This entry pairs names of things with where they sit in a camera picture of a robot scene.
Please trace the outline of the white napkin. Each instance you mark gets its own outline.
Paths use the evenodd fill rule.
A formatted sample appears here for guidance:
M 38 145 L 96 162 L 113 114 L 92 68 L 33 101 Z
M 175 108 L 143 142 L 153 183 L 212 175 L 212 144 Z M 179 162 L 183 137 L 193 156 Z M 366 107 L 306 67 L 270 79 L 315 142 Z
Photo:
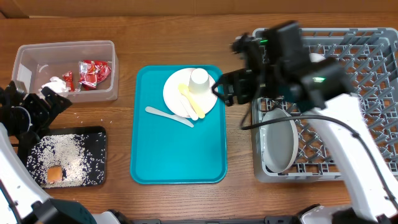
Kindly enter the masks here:
M 70 87 L 67 86 L 67 83 L 60 79 L 59 77 L 52 77 L 50 78 L 50 81 L 46 84 L 43 84 L 41 89 L 48 87 L 52 91 L 56 93 L 67 93 L 70 91 Z

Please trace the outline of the white paper cup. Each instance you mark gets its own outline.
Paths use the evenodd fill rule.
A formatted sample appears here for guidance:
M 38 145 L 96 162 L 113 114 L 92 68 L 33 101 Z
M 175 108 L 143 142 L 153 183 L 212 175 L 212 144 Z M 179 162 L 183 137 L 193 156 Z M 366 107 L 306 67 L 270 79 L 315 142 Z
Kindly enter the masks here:
M 188 89 L 191 93 L 202 94 L 209 89 L 210 77 L 203 68 L 196 68 L 190 74 Z

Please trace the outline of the red ketchup packet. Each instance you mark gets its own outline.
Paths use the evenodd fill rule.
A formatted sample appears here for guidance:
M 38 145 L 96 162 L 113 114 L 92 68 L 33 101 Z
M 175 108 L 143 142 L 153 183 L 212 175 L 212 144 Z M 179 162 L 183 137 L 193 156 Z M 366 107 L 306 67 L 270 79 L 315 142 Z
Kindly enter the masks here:
M 73 84 L 73 74 L 71 71 L 66 72 L 62 75 L 63 80 L 65 81 L 65 86 L 69 92 L 75 91 Z

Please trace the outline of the yellow plastic spoon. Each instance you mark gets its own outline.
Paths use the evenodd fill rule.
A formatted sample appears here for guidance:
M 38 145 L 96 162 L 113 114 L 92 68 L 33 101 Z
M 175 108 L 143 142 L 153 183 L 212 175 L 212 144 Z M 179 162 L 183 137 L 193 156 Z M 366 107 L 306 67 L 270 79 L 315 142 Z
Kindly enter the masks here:
M 190 95 L 188 86 L 186 84 L 181 83 L 178 85 L 178 90 L 183 96 L 185 96 L 188 99 L 192 108 L 197 113 L 198 118 L 203 119 L 205 117 L 205 114 L 204 114 L 203 110 L 199 107 L 199 105 L 195 102 L 195 100 L 192 98 L 192 96 Z

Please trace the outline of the red snack wrapper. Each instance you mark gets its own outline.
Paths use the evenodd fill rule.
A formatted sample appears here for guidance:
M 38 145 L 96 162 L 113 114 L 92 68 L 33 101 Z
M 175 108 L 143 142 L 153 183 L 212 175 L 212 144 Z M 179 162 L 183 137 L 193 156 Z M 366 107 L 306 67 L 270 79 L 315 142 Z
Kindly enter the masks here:
M 111 73 L 108 62 L 100 60 L 83 60 L 79 62 L 79 83 L 85 90 L 95 90 L 99 83 Z

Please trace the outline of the orange food cube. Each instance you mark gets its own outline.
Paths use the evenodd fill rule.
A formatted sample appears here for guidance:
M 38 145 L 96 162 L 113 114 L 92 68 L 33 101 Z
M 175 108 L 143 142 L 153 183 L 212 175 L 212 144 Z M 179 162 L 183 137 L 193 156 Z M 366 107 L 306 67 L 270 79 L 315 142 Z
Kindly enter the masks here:
M 47 183 L 52 184 L 60 182 L 63 179 L 63 170 L 61 166 L 53 166 L 47 170 Z

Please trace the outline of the grey round plate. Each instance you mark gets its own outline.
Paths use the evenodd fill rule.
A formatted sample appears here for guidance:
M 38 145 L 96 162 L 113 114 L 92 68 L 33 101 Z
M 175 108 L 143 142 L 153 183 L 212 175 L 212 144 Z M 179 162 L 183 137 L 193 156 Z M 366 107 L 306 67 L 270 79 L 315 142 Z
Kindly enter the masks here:
M 299 134 L 294 120 L 267 124 L 260 128 L 263 164 L 274 173 L 289 169 L 299 149 Z

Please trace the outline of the grey small bowl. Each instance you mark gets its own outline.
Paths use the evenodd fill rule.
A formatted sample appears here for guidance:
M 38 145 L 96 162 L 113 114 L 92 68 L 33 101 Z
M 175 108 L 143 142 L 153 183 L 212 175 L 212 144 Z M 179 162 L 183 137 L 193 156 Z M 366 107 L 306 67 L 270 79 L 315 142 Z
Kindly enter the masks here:
M 326 59 L 323 55 L 317 53 L 310 53 L 309 56 L 312 63 L 321 62 Z

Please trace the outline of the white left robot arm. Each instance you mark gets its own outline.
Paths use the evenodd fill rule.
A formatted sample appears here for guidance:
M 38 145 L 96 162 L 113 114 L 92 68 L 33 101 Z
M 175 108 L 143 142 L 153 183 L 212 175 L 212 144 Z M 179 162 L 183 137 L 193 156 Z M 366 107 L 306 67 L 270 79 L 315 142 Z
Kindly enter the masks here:
M 29 93 L 18 80 L 1 90 L 1 195 L 6 206 L 1 220 L 11 216 L 16 223 L 130 223 L 116 210 L 92 214 L 79 202 L 55 199 L 29 174 L 30 150 L 72 105 L 48 87 L 41 92 L 43 97 Z

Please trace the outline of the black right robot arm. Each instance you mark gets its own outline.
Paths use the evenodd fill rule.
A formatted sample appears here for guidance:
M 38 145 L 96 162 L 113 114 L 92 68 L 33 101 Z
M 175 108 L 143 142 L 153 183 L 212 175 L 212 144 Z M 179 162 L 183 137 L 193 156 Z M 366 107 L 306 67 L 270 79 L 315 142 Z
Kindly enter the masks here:
M 313 205 L 296 223 L 396 223 L 397 179 L 388 168 L 361 114 L 359 96 L 344 68 L 333 58 L 317 59 L 305 46 L 298 22 L 288 21 L 243 34 L 231 46 L 245 67 L 232 73 L 224 90 L 227 105 L 261 96 L 297 105 L 331 152 L 351 203 Z

